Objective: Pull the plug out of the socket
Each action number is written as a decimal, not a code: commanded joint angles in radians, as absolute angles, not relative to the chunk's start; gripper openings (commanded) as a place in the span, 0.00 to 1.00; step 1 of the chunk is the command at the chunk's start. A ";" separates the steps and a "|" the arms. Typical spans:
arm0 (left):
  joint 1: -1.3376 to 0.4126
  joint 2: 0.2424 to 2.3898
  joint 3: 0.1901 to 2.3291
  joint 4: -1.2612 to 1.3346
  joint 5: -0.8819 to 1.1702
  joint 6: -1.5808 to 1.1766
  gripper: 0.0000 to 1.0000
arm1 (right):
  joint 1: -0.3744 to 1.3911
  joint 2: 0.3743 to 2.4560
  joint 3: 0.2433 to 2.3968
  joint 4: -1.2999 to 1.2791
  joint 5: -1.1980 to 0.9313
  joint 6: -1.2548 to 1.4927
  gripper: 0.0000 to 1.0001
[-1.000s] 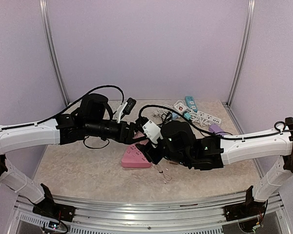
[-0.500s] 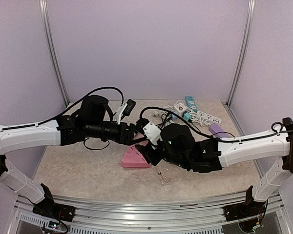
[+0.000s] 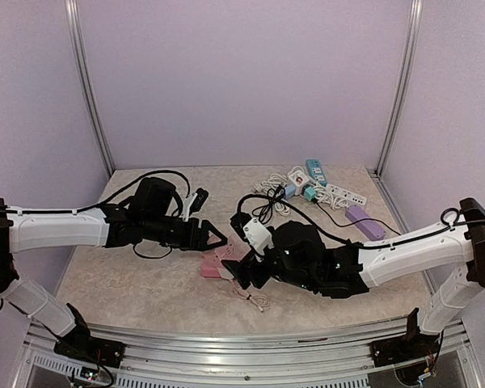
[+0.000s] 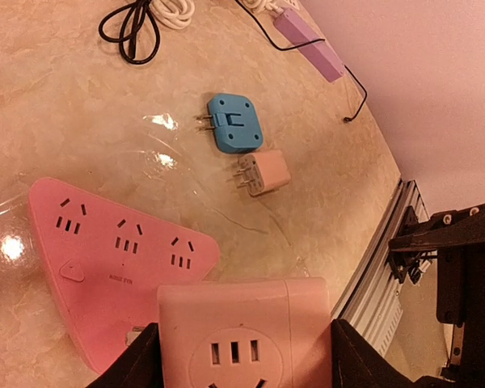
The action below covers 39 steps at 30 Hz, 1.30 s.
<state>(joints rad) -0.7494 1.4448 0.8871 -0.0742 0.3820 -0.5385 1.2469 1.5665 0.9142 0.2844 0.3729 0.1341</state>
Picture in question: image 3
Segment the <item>pink triangular power socket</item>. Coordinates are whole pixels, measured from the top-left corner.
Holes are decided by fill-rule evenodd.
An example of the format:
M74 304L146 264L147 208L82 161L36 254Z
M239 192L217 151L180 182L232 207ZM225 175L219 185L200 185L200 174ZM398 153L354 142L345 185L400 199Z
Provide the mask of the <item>pink triangular power socket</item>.
M223 266L222 260L241 261L247 254L247 246L229 239L223 247L217 247L202 254L200 275L207 279L233 280L233 275Z

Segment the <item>light blue charger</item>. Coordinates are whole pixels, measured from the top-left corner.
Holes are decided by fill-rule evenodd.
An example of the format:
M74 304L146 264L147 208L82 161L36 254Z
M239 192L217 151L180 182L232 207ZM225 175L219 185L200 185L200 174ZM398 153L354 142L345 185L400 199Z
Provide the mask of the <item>light blue charger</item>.
M284 187L284 199L288 200L289 198L296 195L296 186L293 184L288 184Z

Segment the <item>white cartoon charger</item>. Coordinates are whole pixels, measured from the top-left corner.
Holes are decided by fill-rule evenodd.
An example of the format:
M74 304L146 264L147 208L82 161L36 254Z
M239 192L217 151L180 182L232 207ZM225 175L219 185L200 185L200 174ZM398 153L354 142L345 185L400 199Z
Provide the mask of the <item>white cartoon charger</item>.
M298 189L311 183L310 177L302 169L291 170L287 177L288 181Z

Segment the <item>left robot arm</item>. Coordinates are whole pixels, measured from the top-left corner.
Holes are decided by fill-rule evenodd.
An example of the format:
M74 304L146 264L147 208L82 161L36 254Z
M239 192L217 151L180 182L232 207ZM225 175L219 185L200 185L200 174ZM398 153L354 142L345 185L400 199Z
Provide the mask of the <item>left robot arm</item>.
M111 197L79 209L24 209L0 198L0 299L42 323L56 339L82 360L91 358L97 343L84 318L70 304L61 304L42 286L20 275L13 255L52 247L135 247L156 242L170 251L205 252L227 244L210 221L193 215L209 194L203 188L182 198L176 186L151 171L116 191L135 188L115 204Z

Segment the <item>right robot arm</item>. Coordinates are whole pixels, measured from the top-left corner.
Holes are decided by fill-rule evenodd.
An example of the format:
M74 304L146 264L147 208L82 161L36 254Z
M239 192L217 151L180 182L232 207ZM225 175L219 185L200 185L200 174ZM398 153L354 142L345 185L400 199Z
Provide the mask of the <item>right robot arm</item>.
M399 354L413 359L476 295L485 290L485 209L473 198L442 212L439 222L378 242L352 242L313 220L266 227L242 210L230 224L250 250L223 267L243 288L270 279L331 299L367 293L390 280L446 264L456 268L430 302L415 310Z

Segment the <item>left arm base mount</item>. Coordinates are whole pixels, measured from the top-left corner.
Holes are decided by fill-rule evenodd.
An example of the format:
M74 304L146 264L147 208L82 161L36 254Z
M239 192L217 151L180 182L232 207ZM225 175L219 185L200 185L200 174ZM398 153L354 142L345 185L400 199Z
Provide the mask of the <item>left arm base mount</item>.
M118 369L124 358L125 348L126 344L122 342L92 337L83 350L75 350L67 344L57 342L53 351L74 360Z

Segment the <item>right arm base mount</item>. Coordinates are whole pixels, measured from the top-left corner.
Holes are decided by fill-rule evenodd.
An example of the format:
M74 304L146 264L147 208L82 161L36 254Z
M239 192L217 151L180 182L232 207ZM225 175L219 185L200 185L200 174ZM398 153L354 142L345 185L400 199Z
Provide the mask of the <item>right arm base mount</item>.
M435 355L438 348L439 339L437 337L407 340L399 336L373 341L369 346L376 368L412 361L431 354Z

